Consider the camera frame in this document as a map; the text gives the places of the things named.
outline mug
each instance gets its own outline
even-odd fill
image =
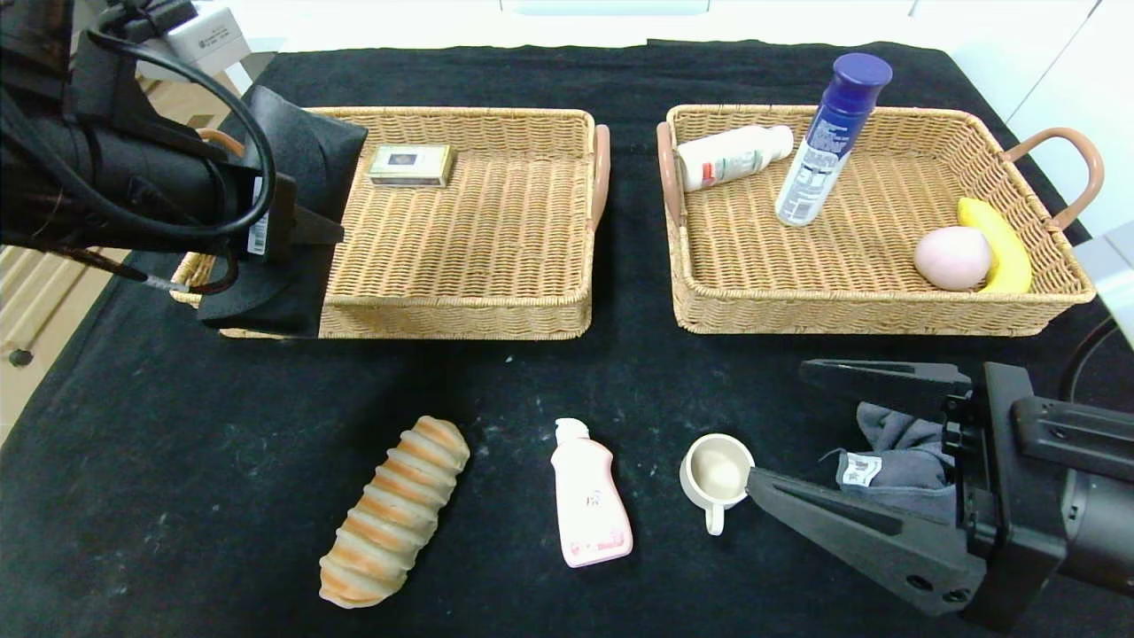
[[[727,434],[706,434],[682,459],[682,490],[705,511],[705,529],[725,530],[725,510],[744,501],[748,473],[756,466],[743,443]]]

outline gray cloth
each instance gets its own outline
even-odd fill
[[[835,475],[839,488],[942,524],[955,524],[955,465],[953,457],[941,450],[943,426],[870,403],[860,403],[857,412],[858,428],[872,452],[848,456],[839,451]]]

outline wicker basket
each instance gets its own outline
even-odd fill
[[[1023,337],[1094,296],[1063,228],[1102,181],[1098,151],[1070,129],[1048,129],[1004,152],[976,117],[879,108],[819,218],[781,223],[776,195],[790,165],[684,193],[676,144],[739,126],[790,126],[802,138],[815,107],[680,105],[658,125],[674,312],[693,333],[824,333]],[[1066,137],[1088,161],[1090,185],[1051,218],[1013,163]],[[913,265],[917,241],[957,223],[962,196],[1008,218],[1031,254],[1026,294],[943,291]]]
[[[311,111],[370,129],[320,339],[568,340],[586,331],[594,230],[610,173],[606,126],[578,110]],[[430,143],[457,150],[448,186],[374,186],[366,178],[379,144]],[[175,280],[205,280],[212,261],[186,255]]]

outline table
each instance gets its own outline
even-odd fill
[[[891,62],[882,104],[958,108],[1015,138],[948,57]],[[302,105],[582,108],[610,125],[613,170],[594,324],[561,343],[229,341],[186,306],[108,287],[0,456],[0,619],[11,636],[979,636],[928,619],[754,504],[723,536],[682,494],[697,436],[725,432],[768,469],[833,485],[864,449],[854,403],[796,378],[809,358],[900,352],[975,372],[1026,366],[1052,397],[1098,300],[1031,339],[696,337],[674,322],[653,127],[678,103],[814,103],[845,49],[651,42],[629,49],[281,54],[259,78]],[[1030,161],[1049,209],[1063,205]],[[1084,237],[1077,227],[1073,239]],[[171,272],[176,255],[138,265]],[[1134,357],[1095,355],[1081,401],[1134,411]],[[474,450],[406,587],[367,610],[318,597],[318,560],[373,467],[420,415]],[[628,558],[559,555],[553,419],[615,453]],[[1019,635],[1134,632],[1134,603],[1056,578]]]

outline pink bottle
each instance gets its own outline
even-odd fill
[[[551,456],[556,469],[556,505],[564,560],[581,568],[618,559],[634,548],[631,521],[610,477],[615,457],[591,441],[578,419],[556,419]]]

